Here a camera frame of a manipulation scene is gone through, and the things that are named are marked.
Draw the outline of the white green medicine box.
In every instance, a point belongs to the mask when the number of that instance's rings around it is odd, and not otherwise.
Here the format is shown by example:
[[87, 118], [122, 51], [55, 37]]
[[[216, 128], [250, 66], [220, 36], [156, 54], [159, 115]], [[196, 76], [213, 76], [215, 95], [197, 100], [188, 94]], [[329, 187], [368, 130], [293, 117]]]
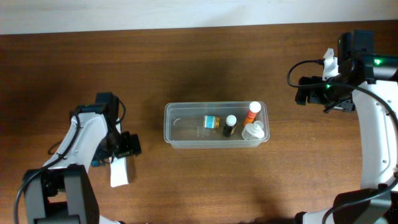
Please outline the white green medicine box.
[[110, 184], [112, 188], [129, 184], [127, 162], [125, 157], [122, 157], [120, 159], [114, 157], [113, 159], [111, 159], [110, 169]]

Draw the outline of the orange tube white cap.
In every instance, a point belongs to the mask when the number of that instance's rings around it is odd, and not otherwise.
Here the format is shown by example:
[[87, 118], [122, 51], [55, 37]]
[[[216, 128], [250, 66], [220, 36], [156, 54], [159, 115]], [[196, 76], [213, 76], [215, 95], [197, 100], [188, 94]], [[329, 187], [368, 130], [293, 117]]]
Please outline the orange tube white cap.
[[257, 114], [258, 114], [258, 112], [261, 111], [261, 108], [262, 108], [262, 106], [261, 106], [260, 102], [252, 101], [249, 104], [249, 109], [248, 109], [246, 117], [245, 117], [245, 119], [243, 121], [243, 126], [246, 126], [247, 124], [253, 123], [255, 118], [256, 118], [256, 116], [257, 116]]

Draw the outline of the tiger balm glass jar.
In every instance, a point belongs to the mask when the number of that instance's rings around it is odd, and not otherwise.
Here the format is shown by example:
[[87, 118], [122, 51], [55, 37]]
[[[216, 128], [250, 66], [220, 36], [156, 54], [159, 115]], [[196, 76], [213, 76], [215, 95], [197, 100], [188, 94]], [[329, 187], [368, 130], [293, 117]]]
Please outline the tiger balm glass jar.
[[206, 129], [218, 129], [220, 126], [220, 117], [205, 115], [203, 127]]

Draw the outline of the white plastic bottle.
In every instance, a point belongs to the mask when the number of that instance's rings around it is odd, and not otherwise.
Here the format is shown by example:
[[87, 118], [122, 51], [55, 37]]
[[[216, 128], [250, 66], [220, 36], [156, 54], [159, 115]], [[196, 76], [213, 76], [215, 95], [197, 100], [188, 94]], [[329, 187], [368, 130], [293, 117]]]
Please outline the white plastic bottle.
[[244, 140], [260, 140], [265, 136], [264, 124], [262, 121], [255, 121], [245, 125], [242, 133]]

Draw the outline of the dark brown bottle white cap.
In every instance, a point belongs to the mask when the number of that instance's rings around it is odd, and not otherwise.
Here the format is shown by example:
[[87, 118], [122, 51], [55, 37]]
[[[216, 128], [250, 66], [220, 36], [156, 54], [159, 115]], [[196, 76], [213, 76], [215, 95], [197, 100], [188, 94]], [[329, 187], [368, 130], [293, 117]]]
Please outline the dark brown bottle white cap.
[[231, 137], [234, 134], [237, 125], [237, 118], [235, 115], [228, 115], [226, 117], [225, 125], [223, 127], [223, 136]]

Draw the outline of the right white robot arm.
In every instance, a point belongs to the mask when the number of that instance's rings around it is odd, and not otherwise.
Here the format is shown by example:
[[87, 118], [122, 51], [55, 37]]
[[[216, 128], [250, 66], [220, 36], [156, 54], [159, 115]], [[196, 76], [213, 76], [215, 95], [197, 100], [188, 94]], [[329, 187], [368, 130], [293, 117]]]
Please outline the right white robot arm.
[[300, 212], [294, 223], [397, 223], [397, 56], [377, 54], [374, 34], [354, 30], [328, 49], [320, 77], [301, 77], [295, 102], [356, 111], [362, 150], [360, 189], [335, 197], [331, 208]]

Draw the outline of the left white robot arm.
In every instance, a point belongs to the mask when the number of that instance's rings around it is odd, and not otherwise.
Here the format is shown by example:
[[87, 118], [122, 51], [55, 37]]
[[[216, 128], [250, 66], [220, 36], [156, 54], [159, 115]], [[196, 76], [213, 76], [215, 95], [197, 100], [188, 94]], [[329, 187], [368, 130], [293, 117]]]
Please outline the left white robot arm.
[[19, 222], [19, 203], [25, 201], [28, 223], [112, 223], [100, 214], [88, 171], [109, 165], [111, 186], [129, 183], [126, 159], [138, 156], [139, 137], [122, 131], [123, 102], [111, 92], [98, 93], [95, 102], [70, 112], [70, 128], [51, 158], [22, 179], [13, 208]]

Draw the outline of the clear plastic container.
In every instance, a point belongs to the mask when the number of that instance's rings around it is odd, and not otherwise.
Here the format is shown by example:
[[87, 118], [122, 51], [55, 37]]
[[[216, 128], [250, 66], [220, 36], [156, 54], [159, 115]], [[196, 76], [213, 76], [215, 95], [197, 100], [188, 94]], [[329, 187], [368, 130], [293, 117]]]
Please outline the clear plastic container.
[[[164, 113], [165, 142], [175, 149], [258, 147], [270, 138], [267, 106], [260, 102], [262, 108], [255, 118], [263, 122], [265, 136], [260, 140], [244, 140], [241, 133], [249, 104], [248, 101], [169, 103]], [[231, 137], [224, 137], [226, 117], [231, 114], [237, 118], [236, 129]], [[205, 115], [220, 117], [219, 128], [204, 128]]]

